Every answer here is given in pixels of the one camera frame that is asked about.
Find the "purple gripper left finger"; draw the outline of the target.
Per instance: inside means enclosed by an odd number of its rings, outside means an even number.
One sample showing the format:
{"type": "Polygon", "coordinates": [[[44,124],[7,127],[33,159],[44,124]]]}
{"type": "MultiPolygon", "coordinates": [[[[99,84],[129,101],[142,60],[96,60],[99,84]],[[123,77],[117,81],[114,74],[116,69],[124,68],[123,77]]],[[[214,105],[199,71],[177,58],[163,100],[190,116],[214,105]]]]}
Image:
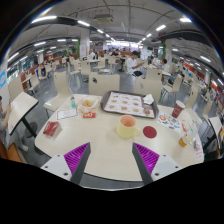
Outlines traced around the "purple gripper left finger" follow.
{"type": "Polygon", "coordinates": [[[79,185],[90,153],[90,143],[87,142],[65,155],[56,154],[42,166],[42,169],[79,185]]]}

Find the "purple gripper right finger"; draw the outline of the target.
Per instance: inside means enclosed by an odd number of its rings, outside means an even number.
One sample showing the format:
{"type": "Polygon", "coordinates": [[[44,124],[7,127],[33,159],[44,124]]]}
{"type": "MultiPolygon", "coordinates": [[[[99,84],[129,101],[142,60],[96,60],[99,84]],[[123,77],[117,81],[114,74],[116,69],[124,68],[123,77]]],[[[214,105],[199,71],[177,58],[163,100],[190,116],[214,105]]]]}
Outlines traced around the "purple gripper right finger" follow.
{"type": "Polygon", "coordinates": [[[159,155],[138,143],[133,144],[132,153],[145,185],[182,169],[170,156],[159,155]]]}

